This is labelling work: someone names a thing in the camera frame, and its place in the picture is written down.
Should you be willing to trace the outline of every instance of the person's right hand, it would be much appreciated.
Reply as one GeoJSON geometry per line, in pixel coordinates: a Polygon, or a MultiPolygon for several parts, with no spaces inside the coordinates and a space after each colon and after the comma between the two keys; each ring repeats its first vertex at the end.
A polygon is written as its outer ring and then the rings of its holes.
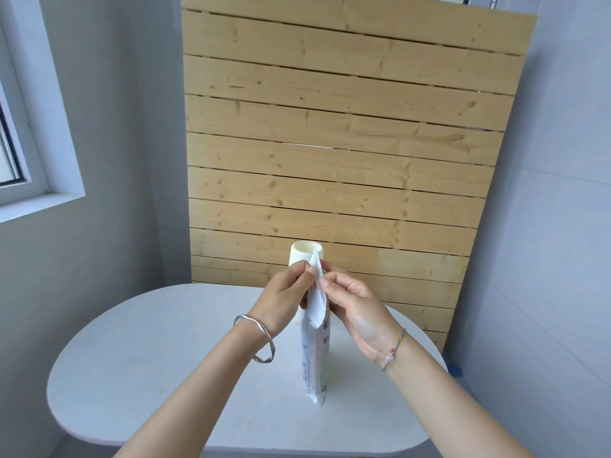
{"type": "Polygon", "coordinates": [[[344,323],[361,352],[383,368],[403,328],[369,286],[326,260],[321,264],[328,273],[320,278],[320,285],[335,302],[329,302],[331,311],[344,323]]]}

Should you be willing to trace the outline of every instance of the wooden partition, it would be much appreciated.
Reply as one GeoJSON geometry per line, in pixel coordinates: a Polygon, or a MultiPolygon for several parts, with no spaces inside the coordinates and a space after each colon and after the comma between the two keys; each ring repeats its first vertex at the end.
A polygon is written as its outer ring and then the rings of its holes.
{"type": "Polygon", "coordinates": [[[441,349],[536,18],[428,0],[183,0],[193,280],[311,239],[441,349]]]}

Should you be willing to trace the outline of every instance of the colorful woven bracelet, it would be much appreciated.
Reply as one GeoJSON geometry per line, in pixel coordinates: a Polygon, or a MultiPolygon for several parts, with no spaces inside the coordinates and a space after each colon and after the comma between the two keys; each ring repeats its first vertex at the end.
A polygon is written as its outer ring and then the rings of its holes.
{"type": "Polygon", "coordinates": [[[397,353],[397,349],[399,348],[399,344],[401,344],[401,340],[403,339],[403,336],[405,336],[406,332],[407,331],[404,328],[403,331],[401,332],[401,337],[397,341],[397,345],[395,346],[394,349],[390,350],[388,355],[386,355],[386,365],[384,365],[384,368],[382,368],[382,371],[385,371],[388,364],[393,361],[395,354],[397,353]]]}

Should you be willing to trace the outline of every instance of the forearm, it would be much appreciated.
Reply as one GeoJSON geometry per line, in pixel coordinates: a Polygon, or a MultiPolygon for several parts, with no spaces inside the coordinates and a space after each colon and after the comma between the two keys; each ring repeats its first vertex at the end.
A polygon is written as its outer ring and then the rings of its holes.
{"type": "Polygon", "coordinates": [[[242,372],[265,342],[256,324],[238,323],[116,456],[199,457],[242,372]]]}
{"type": "Polygon", "coordinates": [[[386,373],[444,458],[531,456],[413,338],[401,343],[386,373]]]}

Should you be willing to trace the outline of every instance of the white table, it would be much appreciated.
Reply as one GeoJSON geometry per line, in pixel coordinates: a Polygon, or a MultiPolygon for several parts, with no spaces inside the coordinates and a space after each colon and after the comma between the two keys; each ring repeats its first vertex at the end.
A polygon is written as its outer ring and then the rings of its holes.
{"type": "MultiPolygon", "coordinates": [[[[53,415],[79,439],[122,445],[261,291],[181,284],[110,309],[83,328],[55,362],[47,386],[53,415]]],[[[424,332],[390,311],[446,367],[424,332]]],[[[305,393],[299,326],[289,323],[274,341],[275,360],[248,365],[206,450],[385,455],[428,438],[395,386],[359,352],[334,315],[322,407],[305,393]]]]}

